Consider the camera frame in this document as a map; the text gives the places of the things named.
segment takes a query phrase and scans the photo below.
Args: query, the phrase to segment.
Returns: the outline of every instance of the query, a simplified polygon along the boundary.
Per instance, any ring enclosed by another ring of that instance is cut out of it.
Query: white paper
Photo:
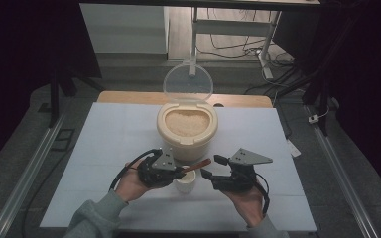
[[[88,199],[98,201],[125,163],[143,152],[164,147],[157,131],[161,106],[94,103],[41,227],[67,227]],[[274,160],[255,171],[269,184],[268,214],[278,229],[315,231],[299,176],[275,109],[215,108],[218,131],[205,158],[231,157],[239,148]],[[229,167],[212,163],[215,175]],[[197,171],[190,194],[174,185],[152,190],[122,210],[121,229],[138,231],[240,232],[246,224],[226,196]]]

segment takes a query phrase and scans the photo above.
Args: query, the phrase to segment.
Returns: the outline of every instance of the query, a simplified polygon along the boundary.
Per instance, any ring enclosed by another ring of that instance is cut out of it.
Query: clear plastic lid
[[[194,63],[183,63],[167,73],[163,90],[171,100],[206,101],[212,95],[209,73]]]

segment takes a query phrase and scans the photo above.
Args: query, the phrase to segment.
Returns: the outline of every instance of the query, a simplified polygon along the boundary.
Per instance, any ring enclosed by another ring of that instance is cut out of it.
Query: white cup
[[[189,171],[181,179],[175,179],[175,187],[181,193],[190,193],[194,188],[194,181],[196,179],[196,172]]]

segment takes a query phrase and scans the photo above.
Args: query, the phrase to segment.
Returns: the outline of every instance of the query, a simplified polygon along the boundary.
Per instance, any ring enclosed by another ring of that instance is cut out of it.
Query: hand
[[[118,194],[124,201],[132,201],[140,198],[145,192],[151,190],[151,188],[147,188],[141,181],[139,180],[138,171],[136,170],[142,160],[137,161],[131,169],[126,171],[125,175],[123,175],[119,184],[116,187],[116,194]]]
[[[255,227],[262,222],[264,218],[262,214],[263,196],[255,186],[242,193],[230,191],[222,191],[222,193],[230,198],[237,212],[249,227]]]

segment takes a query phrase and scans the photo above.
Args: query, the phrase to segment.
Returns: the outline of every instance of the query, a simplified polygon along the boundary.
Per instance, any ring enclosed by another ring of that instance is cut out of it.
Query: gray sleeve
[[[250,238],[289,238],[286,231],[279,231],[272,224],[268,216],[255,227],[247,228]]]
[[[112,237],[120,211],[128,205],[113,190],[99,202],[86,201],[73,215],[65,238]]]

